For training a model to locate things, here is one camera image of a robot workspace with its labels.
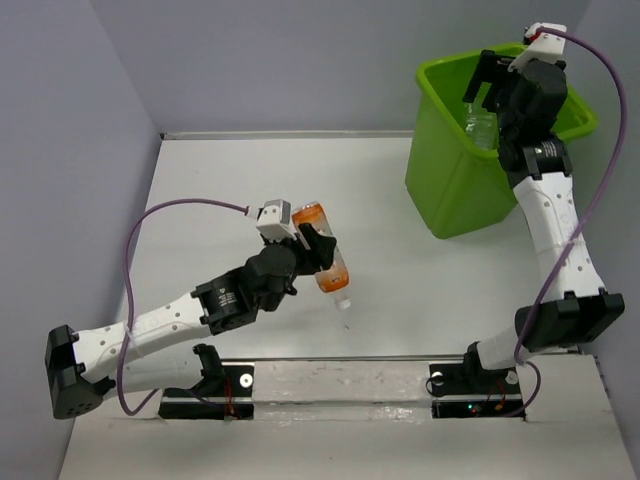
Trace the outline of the clear bottle orange label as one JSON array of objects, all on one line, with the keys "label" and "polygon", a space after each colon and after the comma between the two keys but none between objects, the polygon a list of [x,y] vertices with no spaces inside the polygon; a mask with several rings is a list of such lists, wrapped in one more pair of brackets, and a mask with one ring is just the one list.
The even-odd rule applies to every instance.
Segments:
[{"label": "clear bottle orange label", "polygon": [[333,299],[338,310],[348,309],[351,306],[347,292],[349,271],[323,206],[319,202],[303,205],[294,211],[292,220],[303,243],[311,250],[312,258],[319,264],[319,271],[314,274],[318,287]]}]

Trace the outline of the clear bottle blue white label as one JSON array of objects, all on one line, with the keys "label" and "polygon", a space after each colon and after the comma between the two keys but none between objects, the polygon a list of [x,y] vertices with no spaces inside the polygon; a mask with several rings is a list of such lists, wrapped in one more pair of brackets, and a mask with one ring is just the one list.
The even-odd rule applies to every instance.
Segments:
[{"label": "clear bottle blue white label", "polygon": [[464,104],[463,123],[465,134],[474,146],[482,150],[493,150],[498,138],[497,118],[494,113],[482,107],[482,100],[476,98]]}]

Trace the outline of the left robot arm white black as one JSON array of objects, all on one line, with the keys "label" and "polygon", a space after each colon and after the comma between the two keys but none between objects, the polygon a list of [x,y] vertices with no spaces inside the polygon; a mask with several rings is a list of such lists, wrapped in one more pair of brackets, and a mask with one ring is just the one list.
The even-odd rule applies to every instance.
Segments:
[{"label": "left robot arm white black", "polygon": [[335,237],[303,223],[293,236],[267,241],[244,265],[133,321],[94,330],[52,329],[45,369],[54,418],[84,415],[123,390],[117,376],[128,363],[245,327],[259,312],[275,311],[286,296],[296,295],[296,278],[329,269],[336,250]]}]

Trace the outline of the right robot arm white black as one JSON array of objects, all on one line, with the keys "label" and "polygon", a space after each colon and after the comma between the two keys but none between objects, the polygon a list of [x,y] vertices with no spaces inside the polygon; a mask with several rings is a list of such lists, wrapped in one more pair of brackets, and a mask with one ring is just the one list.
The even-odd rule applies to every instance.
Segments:
[{"label": "right robot arm white black", "polygon": [[517,310],[513,326],[471,344],[453,379],[482,392],[518,362],[558,347],[586,344],[624,312],[592,263],[573,201],[572,164],[553,126],[568,98],[560,60],[484,50],[463,96],[497,117],[498,159],[525,215],[543,284],[534,303]]}]

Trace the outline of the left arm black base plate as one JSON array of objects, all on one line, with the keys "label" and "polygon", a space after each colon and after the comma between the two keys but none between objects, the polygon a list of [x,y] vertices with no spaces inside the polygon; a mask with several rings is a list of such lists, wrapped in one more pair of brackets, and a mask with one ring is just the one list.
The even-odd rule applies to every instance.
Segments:
[{"label": "left arm black base plate", "polygon": [[163,391],[158,415],[165,420],[251,420],[254,416],[255,365],[224,362],[224,378],[194,387],[196,394],[170,388]]}]

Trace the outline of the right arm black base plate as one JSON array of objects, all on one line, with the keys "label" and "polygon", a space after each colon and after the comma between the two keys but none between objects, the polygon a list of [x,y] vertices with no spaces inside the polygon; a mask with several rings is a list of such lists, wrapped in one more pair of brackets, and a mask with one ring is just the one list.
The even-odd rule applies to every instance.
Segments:
[{"label": "right arm black base plate", "polygon": [[491,371],[472,384],[462,377],[461,363],[429,365],[425,389],[432,398],[433,419],[524,418],[524,398],[514,368]]}]

